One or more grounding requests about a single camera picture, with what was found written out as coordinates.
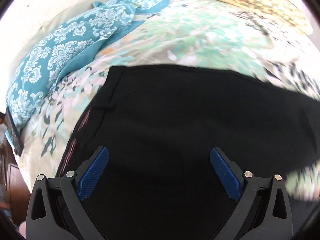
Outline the black pants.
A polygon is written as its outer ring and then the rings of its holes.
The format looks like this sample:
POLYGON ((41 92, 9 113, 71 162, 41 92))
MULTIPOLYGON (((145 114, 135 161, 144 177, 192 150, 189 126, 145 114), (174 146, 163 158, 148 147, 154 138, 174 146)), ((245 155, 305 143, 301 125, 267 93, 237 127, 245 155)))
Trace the black pants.
POLYGON ((319 101, 229 70, 114 66, 57 174, 100 146, 109 162, 84 206, 106 238, 209 239, 235 206, 210 151, 265 178, 311 165, 319 101))

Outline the floral leaf bedspread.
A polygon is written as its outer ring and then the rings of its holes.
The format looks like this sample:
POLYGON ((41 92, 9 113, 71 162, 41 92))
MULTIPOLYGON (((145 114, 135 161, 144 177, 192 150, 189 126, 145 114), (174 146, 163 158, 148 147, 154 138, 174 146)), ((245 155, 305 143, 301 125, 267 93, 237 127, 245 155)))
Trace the floral leaf bedspread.
POLYGON ((232 70, 319 99, 310 66, 319 50, 296 27, 262 12, 215 0, 171 0, 67 75, 35 109, 16 158, 28 190, 38 174, 54 177, 69 138, 112 66, 179 64, 232 70))

